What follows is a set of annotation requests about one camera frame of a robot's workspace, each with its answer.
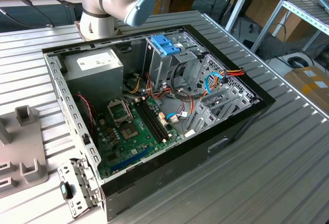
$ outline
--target cardboard box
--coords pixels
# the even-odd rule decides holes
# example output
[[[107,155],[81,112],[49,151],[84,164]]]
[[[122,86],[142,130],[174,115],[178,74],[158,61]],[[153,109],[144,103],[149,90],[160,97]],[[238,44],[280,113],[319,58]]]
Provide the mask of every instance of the cardboard box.
[[[316,66],[297,68],[284,76],[315,105],[329,114],[329,76]]]

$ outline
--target metal workbench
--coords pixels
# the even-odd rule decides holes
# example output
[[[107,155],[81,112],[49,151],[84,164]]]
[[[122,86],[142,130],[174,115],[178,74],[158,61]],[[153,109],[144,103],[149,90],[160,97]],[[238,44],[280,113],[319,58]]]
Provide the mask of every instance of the metal workbench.
[[[302,49],[303,51],[305,51],[313,43],[313,41],[319,36],[321,32],[325,33],[326,35],[329,35],[329,13],[325,10],[324,7],[320,6],[318,0],[280,0],[274,12],[268,19],[266,25],[264,26],[262,32],[258,36],[254,45],[252,46],[251,52],[256,52],[262,41],[265,39],[270,27],[275,22],[278,15],[284,8],[288,11],[282,17],[281,21],[279,22],[279,25],[273,32],[273,36],[277,35],[277,33],[282,28],[282,25],[285,24],[287,18],[291,15],[291,13],[294,13],[295,15],[318,29],[314,36],[304,46],[304,48]]]
[[[113,223],[320,223],[329,219],[329,123],[293,87],[197,11],[152,16],[124,34],[191,24],[276,98],[238,142],[131,207]],[[105,223],[96,208],[74,221],[56,168],[78,151],[57,104],[41,48],[79,42],[74,26],[0,35],[0,114],[40,111],[49,180],[0,199],[0,223]]]

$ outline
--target blue drive bay latch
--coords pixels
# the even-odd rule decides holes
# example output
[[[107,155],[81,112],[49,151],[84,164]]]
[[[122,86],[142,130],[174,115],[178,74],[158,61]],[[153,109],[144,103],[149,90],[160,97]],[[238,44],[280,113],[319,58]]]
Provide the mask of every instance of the blue drive bay latch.
[[[176,48],[164,35],[154,35],[151,40],[165,56],[180,52],[180,49]]]

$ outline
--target blue cable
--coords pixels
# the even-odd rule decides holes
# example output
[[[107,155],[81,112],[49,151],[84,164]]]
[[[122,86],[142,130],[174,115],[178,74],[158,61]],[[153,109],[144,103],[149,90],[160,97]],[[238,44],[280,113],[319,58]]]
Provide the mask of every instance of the blue cable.
[[[176,115],[176,114],[175,114],[175,113],[170,113],[170,114],[167,115],[166,118],[169,119],[170,117],[172,117],[172,116],[174,116],[174,115]]]
[[[211,93],[210,88],[209,88],[209,86],[208,86],[208,80],[209,80],[209,77],[210,77],[211,75],[215,75],[215,76],[219,77],[220,79],[223,79],[223,76],[220,75],[220,74],[217,73],[217,72],[212,72],[212,73],[208,74],[208,76],[206,77],[206,82],[205,82],[205,86],[206,86],[206,90],[207,90],[208,94]]]
[[[168,115],[166,116],[166,118],[169,119],[170,117],[172,117],[172,116],[174,116],[174,115],[177,115],[177,116],[183,116],[183,115],[179,115],[179,114],[171,113],[171,114],[168,114]]]

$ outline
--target ram slot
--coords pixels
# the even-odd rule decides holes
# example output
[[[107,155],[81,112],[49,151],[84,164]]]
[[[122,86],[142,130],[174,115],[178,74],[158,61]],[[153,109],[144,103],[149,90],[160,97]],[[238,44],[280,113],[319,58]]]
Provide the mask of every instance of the ram slot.
[[[162,127],[160,121],[150,111],[149,106],[145,102],[140,102],[134,105],[136,111],[141,116],[143,122],[148,127],[154,138],[158,143],[163,142],[164,139],[169,139],[166,130]]]

